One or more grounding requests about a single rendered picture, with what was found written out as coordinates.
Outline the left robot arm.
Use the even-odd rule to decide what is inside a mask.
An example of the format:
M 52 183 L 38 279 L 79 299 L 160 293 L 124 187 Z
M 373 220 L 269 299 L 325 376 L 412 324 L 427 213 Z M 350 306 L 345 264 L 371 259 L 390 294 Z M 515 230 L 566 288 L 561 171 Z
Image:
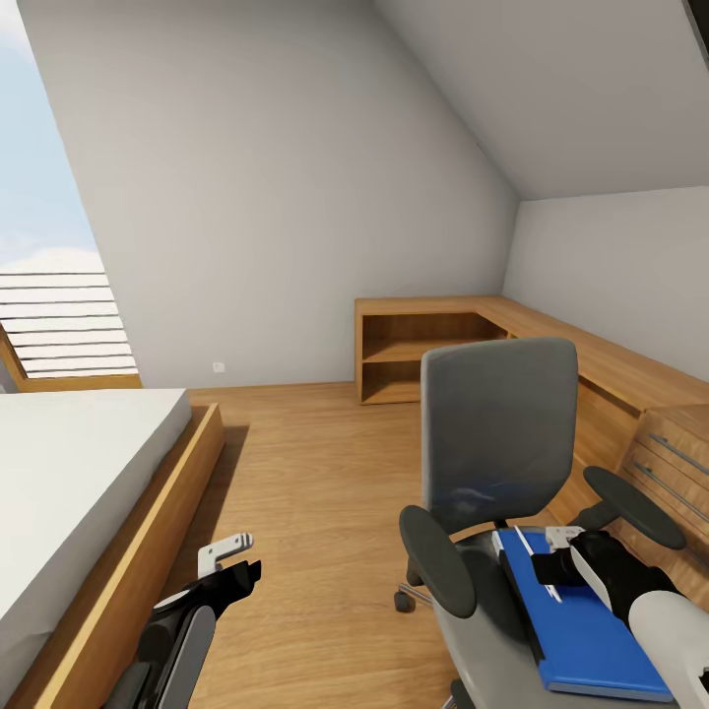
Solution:
M 216 620 L 261 579 L 261 560 L 229 568 L 217 561 L 253 545 L 252 534 L 239 533 L 199 549 L 199 580 L 152 609 L 138 644 L 139 663 L 124 669 L 100 709 L 187 709 Z

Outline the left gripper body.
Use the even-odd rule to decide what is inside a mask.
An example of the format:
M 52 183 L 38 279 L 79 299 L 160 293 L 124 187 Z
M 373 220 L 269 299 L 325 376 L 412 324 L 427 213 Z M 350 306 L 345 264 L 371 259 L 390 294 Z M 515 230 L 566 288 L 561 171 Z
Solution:
M 223 615 L 223 612 L 228 608 L 229 604 L 250 596 L 253 591 L 248 560 L 239 562 L 229 568 L 224 568 L 223 571 L 218 571 L 213 575 L 209 575 L 209 577 L 204 577 L 203 579 L 189 583 L 183 588 L 183 591 L 200 583 L 211 584 L 219 589 L 223 599 L 223 606 L 219 617 Z

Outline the swivel chair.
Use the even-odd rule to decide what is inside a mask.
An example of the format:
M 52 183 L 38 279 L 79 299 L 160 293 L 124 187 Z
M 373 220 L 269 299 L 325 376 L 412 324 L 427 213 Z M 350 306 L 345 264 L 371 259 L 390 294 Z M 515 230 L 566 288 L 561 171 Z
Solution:
M 409 554 L 396 611 L 412 596 L 435 612 L 460 678 L 440 709 L 680 709 L 672 702 L 546 690 L 523 629 L 492 532 L 538 515 L 572 471 L 578 395 L 575 344 L 562 337 L 479 341 L 421 358 L 423 507 L 399 517 Z M 602 499 L 566 527 L 600 530 L 622 517 L 669 549 L 685 534 L 651 498 L 599 466 L 583 471 Z M 495 529 L 452 543 L 478 524 Z M 430 598 L 414 587 L 425 586 Z

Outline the folder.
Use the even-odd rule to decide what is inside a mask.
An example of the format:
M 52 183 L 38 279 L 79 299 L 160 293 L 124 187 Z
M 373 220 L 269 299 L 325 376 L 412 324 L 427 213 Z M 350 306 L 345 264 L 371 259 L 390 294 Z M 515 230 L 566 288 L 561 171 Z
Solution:
M 544 688 L 672 702 L 648 655 L 591 586 L 540 585 L 532 552 L 551 553 L 546 534 L 492 532 Z

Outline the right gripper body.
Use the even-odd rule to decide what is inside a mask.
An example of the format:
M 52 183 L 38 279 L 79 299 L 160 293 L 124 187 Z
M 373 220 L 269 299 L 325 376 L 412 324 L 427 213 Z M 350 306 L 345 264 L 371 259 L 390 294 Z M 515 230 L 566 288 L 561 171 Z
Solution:
M 531 559 L 540 585 L 583 586 L 582 583 L 574 580 L 563 566 L 562 556 L 566 549 L 552 553 L 532 552 Z

